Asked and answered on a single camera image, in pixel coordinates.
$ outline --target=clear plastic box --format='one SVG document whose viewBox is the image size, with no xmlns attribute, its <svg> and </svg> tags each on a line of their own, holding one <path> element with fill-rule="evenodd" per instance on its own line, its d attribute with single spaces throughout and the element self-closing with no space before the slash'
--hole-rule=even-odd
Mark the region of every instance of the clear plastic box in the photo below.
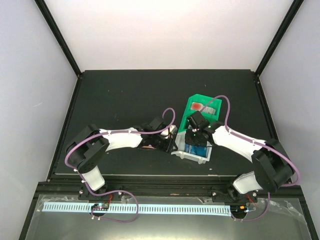
<svg viewBox="0 0 320 240">
<path fill-rule="evenodd" d="M 198 162 L 198 164 L 205 164 L 206 162 L 209 162 L 211 151 L 212 151 L 212 147 L 211 147 L 212 145 L 209 142 L 207 143 L 208 147 L 206 148 L 205 157 L 185 152 L 185 145 L 186 145 L 185 135 L 186 135 L 186 131 L 179 132 L 176 135 L 175 144 L 178 147 L 178 151 L 171 152 L 171 155 L 176 155 L 181 159 L 189 159 L 189 160 Z"/>
</svg>

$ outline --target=transparent plastic sheet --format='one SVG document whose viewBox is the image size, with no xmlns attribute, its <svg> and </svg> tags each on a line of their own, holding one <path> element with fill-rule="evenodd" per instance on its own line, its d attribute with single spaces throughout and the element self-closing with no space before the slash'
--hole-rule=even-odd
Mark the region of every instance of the transparent plastic sheet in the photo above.
<svg viewBox="0 0 320 240">
<path fill-rule="evenodd" d="M 258 198 L 258 202 L 256 203 L 257 207 L 259 209 L 265 209 L 267 204 L 267 199 L 265 198 Z M 284 200 L 284 199 L 273 199 L 270 200 L 270 207 L 268 212 L 273 212 L 277 214 L 283 214 L 288 217 L 292 217 L 299 222 L 307 225 L 307 222 L 305 220 L 304 215 L 302 214 L 302 211 L 299 212 L 291 202 Z"/>
<path fill-rule="evenodd" d="M 212 202 L 212 198 L 208 197 L 153 197 L 153 196 L 141 196 L 137 197 L 137 200 L 141 204 L 192 204 L 192 205 L 225 205 L 223 202 Z M 123 204 L 135 204 L 135 200 L 130 196 L 123 196 L 121 198 Z M 264 210 L 266 208 L 267 199 L 258 198 L 256 203 L 257 209 Z M 277 214 L 283 214 L 288 217 L 292 217 L 299 222 L 307 225 L 302 211 L 299 212 L 289 201 L 284 199 L 270 200 L 270 207 L 268 212 Z"/>
<path fill-rule="evenodd" d="M 224 205 L 213 203 L 211 198 L 198 197 L 137 197 L 140 204 L 179 204 L 179 205 Z M 130 224 L 112 221 L 95 221 L 89 215 L 73 212 L 42 212 L 45 202 L 80 202 L 76 196 L 42 195 L 34 210 L 27 233 L 27 240 L 56 239 L 213 239 L 208 233 L 214 232 L 217 239 L 291 239 L 310 240 L 306 221 L 304 221 L 300 202 L 296 198 L 270 201 L 268 213 L 253 222 L 233 221 L 231 217 L 205 215 L 152 215 L 141 214 Z M 123 196 L 123 204 L 134 204 L 131 197 Z M 247 218 L 260 215 L 266 207 L 266 199 L 258 199 L 257 210 L 249 212 Z M 110 214 L 111 218 L 127 220 L 131 214 Z"/>
<path fill-rule="evenodd" d="M 138 196 L 136 197 L 139 204 L 179 204 L 179 205 L 219 205 L 224 206 L 223 202 L 212 202 L 211 198 L 199 197 L 157 197 L 157 196 Z M 135 204 L 135 200 L 130 196 L 121 198 L 123 204 Z"/>
<path fill-rule="evenodd" d="M 42 209 L 44 207 L 44 203 L 46 202 L 70 202 L 70 203 L 87 203 L 88 201 L 78 200 L 78 196 L 75 195 L 40 195 L 38 201 L 36 203 L 33 216 L 30 222 L 30 226 L 26 235 L 26 240 L 33 240 L 35 233 L 37 231 L 38 222 L 40 219 L 40 215 L 42 213 Z"/>
</svg>

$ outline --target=black table surface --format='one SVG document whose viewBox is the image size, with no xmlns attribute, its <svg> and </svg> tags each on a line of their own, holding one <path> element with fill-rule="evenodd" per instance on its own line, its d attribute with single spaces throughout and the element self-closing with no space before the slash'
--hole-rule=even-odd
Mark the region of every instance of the black table surface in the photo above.
<svg viewBox="0 0 320 240">
<path fill-rule="evenodd" d="M 64 164 L 65 148 L 87 125 L 127 129 L 150 122 L 172 107 L 179 127 L 188 98 L 194 94 L 226 95 L 231 102 L 228 125 L 257 139 L 269 139 L 266 119 L 250 70 L 87 70 L 83 73 L 67 125 L 55 174 L 75 174 Z M 222 100 L 219 121 L 227 103 Z M 165 118 L 170 120 L 171 113 Z M 98 164 L 103 175 L 236 176 L 252 171 L 244 157 L 224 147 L 212 149 L 210 161 L 198 164 L 158 150 L 121 148 L 105 154 Z"/>
</svg>

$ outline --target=black metal frame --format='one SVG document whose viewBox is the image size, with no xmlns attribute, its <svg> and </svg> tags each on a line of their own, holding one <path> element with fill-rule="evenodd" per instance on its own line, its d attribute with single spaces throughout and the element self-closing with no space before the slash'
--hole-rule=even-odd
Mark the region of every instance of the black metal frame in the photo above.
<svg viewBox="0 0 320 240">
<path fill-rule="evenodd" d="M 57 143 L 55 154 L 52 160 L 52 164 L 49 169 L 49 174 L 47 176 L 47 182 L 40 182 L 36 188 L 34 197 L 32 199 L 24 226 L 19 239 L 25 239 L 27 231 L 35 210 L 39 195 L 79 195 L 79 191 L 82 190 L 83 184 L 80 183 L 78 176 L 66 176 L 66 175 L 55 175 L 55 167 L 58 162 L 59 154 L 63 145 L 63 140 L 66 136 L 67 129 L 70 123 L 70 118 L 74 109 L 74 105 L 78 96 L 80 85 L 82 82 L 82 73 L 79 69 L 67 43 L 65 42 L 63 35 L 61 34 L 53 16 L 51 15 L 44 0 L 34 0 L 38 5 L 44 19 L 48 23 L 50 29 L 53 32 L 56 40 L 66 58 L 68 59 L 74 73 L 77 75 L 77 83 L 72 95 L 72 99 L 67 111 L 67 115 L 63 124 L 63 128 Z M 276 47 L 284 36 L 286 30 L 288 29 L 290 23 L 292 22 L 294 16 L 298 12 L 301 4 L 304 0 L 294 0 L 291 7 L 289 8 L 287 14 L 285 15 L 278 31 L 276 32 L 272 42 L 270 43 L 266 53 L 264 54 L 257 70 L 254 73 L 253 79 L 256 86 L 256 90 L 259 96 L 259 100 L 263 109 L 265 120 L 272 138 L 277 139 L 277 132 L 268 108 L 268 104 L 264 95 L 264 91 L 261 86 L 260 75 L 266 67 L 268 61 L 270 60 L 272 54 L 274 53 Z M 143 177 L 141 179 L 131 179 L 130 177 L 114 177 L 106 176 L 104 177 L 109 185 L 121 185 L 122 189 L 132 192 L 135 195 L 143 196 L 197 196 L 197 197 L 208 197 L 211 196 L 212 186 L 225 185 L 230 179 L 228 177 L 220 177 L 218 180 L 212 180 L 212 178 L 192 178 L 192 180 L 181 177 L 179 181 L 174 179 L 171 181 L 170 178 L 164 180 L 157 179 L 154 180 L 151 177 Z M 264 191 L 258 192 L 258 197 L 267 197 L 267 193 Z M 318 240 L 318 235 L 316 228 L 312 221 L 304 194 L 300 186 L 294 187 L 283 187 L 280 188 L 276 193 L 272 194 L 273 198 L 298 198 L 304 213 L 305 220 L 308 225 L 309 232 L 312 239 Z"/>
</svg>

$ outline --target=purple cable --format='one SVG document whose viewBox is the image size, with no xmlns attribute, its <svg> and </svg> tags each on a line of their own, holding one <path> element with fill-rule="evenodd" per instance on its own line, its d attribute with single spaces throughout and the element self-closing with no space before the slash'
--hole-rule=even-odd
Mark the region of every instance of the purple cable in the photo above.
<svg viewBox="0 0 320 240">
<path fill-rule="evenodd" d="M 200 110 L 200 112 L 202 112 L 202 111 L 205 109 L 205 107 L 207 107 L 210 103 L 212 103 L 212 102 L 213 102 L 215 99 L 217 99 L 217 98 L 224 98 L 224 99 L 227 101 L 227 103 L 228 103 L 228 108 L 227 108 L 226 115 L 225 115 L 225 120 L 224 120 L 224 127 L 225 127 L 225 129 L 229 132 L 228 118 L 229 118 L 229 114 L 230 114 L 230 101 L 229 101 L 229 98 L 228 98 L 227 96 L 225 96 L 225 95 L 219 95 L 219 96 L 216 96 L 216 97 L 212 98 L 205 106 L 203 106 L 203 108 Z M 249 138 L 246 138 L 245 136 L 239 135 L 239 134 L 237 134 L 237 133 L 235 133 L 235 132 L 232 132 L 232 131 L 230 132 L 230 134 L 232 134 L 232 135 L 234 135 L 234 136 L 236 136 L 236 137 L 238 137 L 238 138 L 240 138 L 240 139 L 242 139 L 242 140 L 245 140 L 245 141 L 247 141 L 247 142 L 249 142 L 249 143 L 252 143 L 252 140 L 249 139 Z M 282 153 L 278 152 L 277 150 L 273 149 L 272 147 L 269 147 L 269 146 L 267 146 L 267 145 L 264 145 L 264 144 L 262 144 L 262 143 L 260 143 L 260 142 L 254 141 L 254 144 L 255 144 L 255 145 L 258 145 L 258 146 L 260 146 L 260 147 L 263 147 L 263 148 L 265 148 L 265 149 L 273 152 L 274 154 L 278 155 L 280 158 L 282 158 L 283 160 L 285 160 L 285 161 L 292 167 L 292 169 L 296 172 L 296 176 L 297 176 L 296 181 L 293 182 L 293 183 L 283 184 L 283 185 L 282 185 L 283 187 L 290 187 L 290 186 L 298 185 L 298 184 L 300 183 L 300 179 L 301 179 L 300 171 L 299 171 L 299 169 L 290 161 L 289 158 L 287 158 L 285 155 L 283 155 Z"/>
<path fill-rule="evenodd" d="M 128 130 L 115 130 L 115 131 L 111 131 L 111 132 L 103 132 L 103 133 L 99 133 L 99 134 L 96 134 L 96 135 L 93 135 L 93 136 L 90 136 L 88 138 L 86 138 L 85 140 L 81 141 L 80 143 L 78 143 L 76 146 L 74 146 L 74 148 L 72 148 L 68 153 L 67 155 L 65 156 L 65 159 L 64 159 L 64 163 L 65 165 L 67 165 L 69 168 L 72 168 L 74 170 L 77 170 L 74 166 L 70 165 L 68 163 L 68 159 L 69 157 L 71 156 L 71 154 L 77 150 L 80 146 L 82 146 L 83 144 L 85 144 L 86 142 L 94 139 L 94 138 L 97 138 L 97 137 L 100 137 L 100 136 L 103 136 L 103 135 L 111 135 L 111 134 L 125 134 L 125 133 L 133 133 L 133 134 L 159 134 L 159 133 L 162 133 L 163 131 L 167 130 L 168 128 L 170 128 L 170 126 L 174 123 L 175 121 L 175 118 L 176 118 L 176 112 L 173 108 L 171 107 L 168 107 L 166 110 L 164 110 L 164 112 L 162 113 L 162 117 L 165 116 L 166 112 L 168 110 L 171 110 L 172 111 L 172 114 L 173 114 L 173 117 L 172 117 L 172 120 L 170 122 L 170 124 L 168 126 L 166 126 L 164 129 L 161 129 L 161 130 L 158 130 L 158 131 L 148 131 L 148 132 L 144 132 L 144 131 L 128 131 Z M 82 174 L 80 174 L 78 172 L 78 174 L 80 175 L 81 179 L 83 181 L 86 181 L 85 178 L 82 176 Z M 123 223 L 123 224 L 126 224 L 126 223 L 131 223 L 132 221 L 134 221 L 137 217 L 138 217 L 138 213 L 139 213 L 139 203 L 138 203 L 138 200 L 136 199 L 136 197 L 131 193 L 131 192 L 128 192 L 128 191 L 125 191 L 125 190 L 114 190 L 114 191 L 108 191 L 108 192 L 105 192 L 105 193 L 100 193 L 100 194 L 97 194 L 97 193 L 94 193 L 91 188 L 89 187 L 89 185 L 85 182 L 85 186 L 86 188 L 88 189 L 89 193 L 91 193 L 93 196 L 97 196 L 97 197 L 101 197 L 101 196 L 106 196 L 106 195 L 109 195 L 109 194 L 113 194 L 113 193 L 118 193 L 118 192 L 121 192 L 121 193 L 125 193 L 125 194 L 128 194 L 130 195 L 131 197 L 133 197 L 135 203 L 136 203 L 136 212 L 133 216 L 133 218 L 131 218 L 130 220 L 117 220 L 117 219 L 113 219 L 113 218 L 108 218 L 108 217 L 100 217 L 100 219 L 106 219 L 106 220 L 110 220 L 110 221 L 114 221 L 114 222 L 117 222 L 117 223 Z M 97 218 L 96 216 L 93 216 L 93 211 L 91 211 L 91 216 L 93 218 Z"/>
<path fill-rule="evenodd" d="M 205 107 L 207 107 L 210 103 L 212 103 L 215 99 L 218 99 L 218 98 L 224 98 L 226 100 L 226 102 L 227 102 L 227 105 L 228 105 L 228 108 L 227 108 L 227 111 L 226 111 L 226 115 L 225 115 L 225 120 L 224 120 L 224 127 L 229 132 L 228 118 L 229 118 L 229 114 L 230 114 L 230 101 L 229 101 L 229 98 L 227 96 L 218 95 L 218 96 L 212 98 L 205 106 L 203 106 L 203 108 L 200 110 L 200 112 L 202 112 L 205 109 Z M 230 134 L 232 134 L 232 135 L 234 135 L 234 136 L 236 136 L 236 137 L 238 137 L 238 138 L 240 138 L 242 140 L 245 140 L 245 141 L 247 141 L 249 143 L 252 143 L 252 140 L 249 139 L 249 138 L 246 138 L 245 136 L 239 135 L 239 134 L 237 134 L 235 132 L 232 132 L 232 131 L 230 131 Z M 273 149 L 272 147 L 264 145 L 264 144 L 262 144 L 260 142 L 256 142 L 256 141 L 253 141 L 253 142 L 254 142 L 254 144 L 256 144 L 256 145 L 258 145 L 260 147 L 263 147 L 263 148 L 273 152 L 274 154 L 278 155 L 280 158 L 285 160 L 294 169 L 294 171 L 296 172 L 296 176 L 297 176 L 296 181 L 292 182 L 292 183 L 285 183 L 285 184 L 282 185 L 283 187 L 290 187 L 290 186 L 294 186 L 294 185 L 297 185 L 297 184 L 300 183 L 300 179 L 301 179 L 300 171 L 290 161 L 289 158 L 287 158 L 286 156 L 284 156 L 282 153 L 278 152 L 277 150 Z M 255 220 L 258 220 L 258 219 L 262 218 L 267 213 L 267 211 L 269 209 L 269 206 L 270 206 L 270 192 L 268 192 L 268 202 L 267 202 L 266 208 L 265 208 L 264 212 L 260 216 L 257 216 L 257 217 L 252 218 L 252 219 L 239 219 L 239 218 L 235 218 L 232 214 L 231 214 L 231 216 L 232 216 L 232 218 L 234 220 L 245 221 L 245 222 L 255 221 Z"/>
</svg>

